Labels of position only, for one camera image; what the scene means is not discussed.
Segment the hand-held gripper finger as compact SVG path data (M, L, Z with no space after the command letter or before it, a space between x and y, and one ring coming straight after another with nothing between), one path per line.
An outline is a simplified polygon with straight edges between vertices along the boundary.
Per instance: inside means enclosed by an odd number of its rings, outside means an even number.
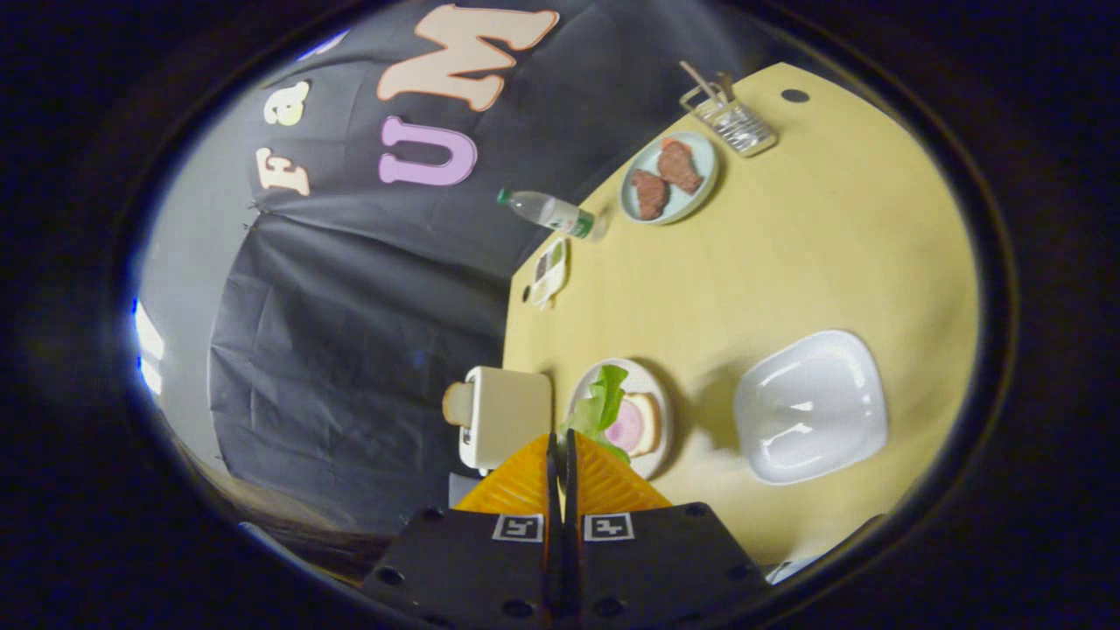
M561 591L556 446L533 438L459 504L417 512L361 593L417 626L549 626Z
M605 447L564 435L564 622L721 627L771 585L703 502L672 504Z

